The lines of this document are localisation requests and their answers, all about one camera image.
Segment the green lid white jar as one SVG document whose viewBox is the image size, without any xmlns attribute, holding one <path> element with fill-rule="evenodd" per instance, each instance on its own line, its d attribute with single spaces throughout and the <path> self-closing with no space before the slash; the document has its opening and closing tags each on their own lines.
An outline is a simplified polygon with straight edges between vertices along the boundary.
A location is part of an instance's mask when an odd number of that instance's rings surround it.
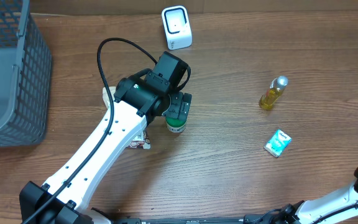
<svg viewBox="0 0 358 224">
<path fill-rule="evenodd" d="M 182 133 L 186 128 L 186 121 L 181 121 L 179 119 L 165 118 L 167 128 L 173 133 Z"/>
</svg>

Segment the snack packet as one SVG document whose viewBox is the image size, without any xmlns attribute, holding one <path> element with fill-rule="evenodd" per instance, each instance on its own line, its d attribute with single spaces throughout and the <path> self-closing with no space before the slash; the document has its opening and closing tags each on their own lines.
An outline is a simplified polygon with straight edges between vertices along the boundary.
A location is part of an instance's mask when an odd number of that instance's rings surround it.
<svg viewBox="0 0 358 224">
<path fill-rule="evenodd" d="M 110 100 L 108 98 L 107 90 L 104 87 L 102 90 L 102 97 L 104 104 L 107 109 L 110 107 Z M 138 149 L 150 149 L 151 143 L 150 139 L 147 135 L 146 129 L 143 130 L 140 134 L 138 134 L 127 146 L 128 148 L 138 148 Z"/>
</svg>

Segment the yellow liquid bottle silver cap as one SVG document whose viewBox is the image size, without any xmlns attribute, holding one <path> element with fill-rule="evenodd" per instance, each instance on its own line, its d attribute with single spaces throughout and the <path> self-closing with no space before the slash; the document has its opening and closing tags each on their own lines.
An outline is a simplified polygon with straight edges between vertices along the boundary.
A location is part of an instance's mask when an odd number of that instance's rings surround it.
<svg viewBox="0 0 358 224">
<path fill-rule="evenodd" d="M 272 110 L 275 102 L 282 96 L 287 85 L 288 78 L 286 76 L 275 78 L 268 90 L 261 96 L 259 106 L 264 110 Z"/>
</svg>

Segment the teal tissue pack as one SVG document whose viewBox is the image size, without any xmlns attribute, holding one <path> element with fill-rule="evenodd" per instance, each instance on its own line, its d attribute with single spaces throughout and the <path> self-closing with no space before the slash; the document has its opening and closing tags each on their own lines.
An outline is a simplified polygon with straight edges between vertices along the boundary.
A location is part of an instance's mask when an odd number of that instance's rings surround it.
<svg viewBox="0 0 358 224">
<path fill-rule="evenodd" d="M 264 145 L 264 149 L 274 157 L 280 157 L 291 140 L 292 138 L 288 134 L 278 129 Z"/>
</svg>

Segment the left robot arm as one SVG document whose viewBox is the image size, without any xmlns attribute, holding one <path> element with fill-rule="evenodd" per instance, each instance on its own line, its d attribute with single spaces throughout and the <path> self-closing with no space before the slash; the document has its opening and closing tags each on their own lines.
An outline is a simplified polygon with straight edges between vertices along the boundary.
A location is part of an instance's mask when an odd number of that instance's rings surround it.
<svg viewBox="0 0 358 224">
<path fill-rule="evenodd" d="M 114 99 L 95 130 L 42 186 L 28 182 L 19 201 L 23 223 L 110 223 L 89 208 L 99 183 L 130 142 L 158 116 L 186 121 L 191 95 L 182 93 L 190 66 L 164 52 L 153 69 L 117 85 Z"/>
</svg>

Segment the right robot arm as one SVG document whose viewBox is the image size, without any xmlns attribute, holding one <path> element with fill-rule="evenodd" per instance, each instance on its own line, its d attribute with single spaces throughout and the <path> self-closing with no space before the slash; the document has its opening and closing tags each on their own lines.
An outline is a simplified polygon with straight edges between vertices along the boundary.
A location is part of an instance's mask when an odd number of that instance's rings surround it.
<svg viewBox="0 0 358 224">
<path fill-rule="evenodd" d="M 339 223 L 358 216 L 358 167 L 355 180 L 324 197 L 287 205 L 270 223 Z"/>
</svg>

